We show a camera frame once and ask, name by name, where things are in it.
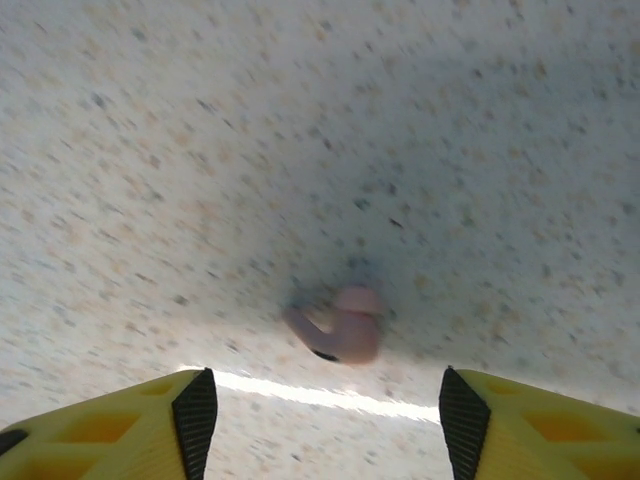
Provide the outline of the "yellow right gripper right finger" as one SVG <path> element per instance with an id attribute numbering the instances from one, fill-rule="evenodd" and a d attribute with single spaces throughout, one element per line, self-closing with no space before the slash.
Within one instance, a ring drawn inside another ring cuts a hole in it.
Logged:
<path id="1" fill-rule="evenodd" d="M 639 419 L 631 414 L 452 367 L 439 414 L 456 479 L 639 476 Z"/>

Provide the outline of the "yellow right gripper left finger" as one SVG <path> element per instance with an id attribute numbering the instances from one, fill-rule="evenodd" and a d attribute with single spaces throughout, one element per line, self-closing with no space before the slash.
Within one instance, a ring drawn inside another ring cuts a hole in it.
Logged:
<path id="1" fill-rule="evenodd" d="M 4 479 L 201 479 L 218 413 L 211 369 L 183 370 L 1 432 Z"/>

